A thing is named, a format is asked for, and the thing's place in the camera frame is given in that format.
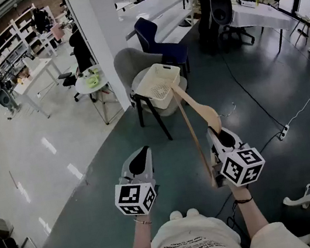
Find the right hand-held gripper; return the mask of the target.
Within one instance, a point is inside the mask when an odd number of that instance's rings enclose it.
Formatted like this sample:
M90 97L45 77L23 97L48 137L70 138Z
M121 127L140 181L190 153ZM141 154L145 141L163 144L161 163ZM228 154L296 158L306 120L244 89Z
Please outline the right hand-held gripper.
M213 128L208 127L206 138L212 151L215 186L219 188L230 182L239 187L256 182L266 162L259 151L225 127L222 127L221 137L223 145ZM224 152L223 147L233 150Z

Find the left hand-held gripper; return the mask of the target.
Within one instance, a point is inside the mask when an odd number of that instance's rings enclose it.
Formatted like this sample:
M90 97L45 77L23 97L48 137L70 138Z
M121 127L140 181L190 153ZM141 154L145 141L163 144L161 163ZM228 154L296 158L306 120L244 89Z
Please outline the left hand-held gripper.
M153 175L154 166L149 146L134 151L124 161L122 177L115 186L115 206L124 215L141 216L150 213L157 197Z

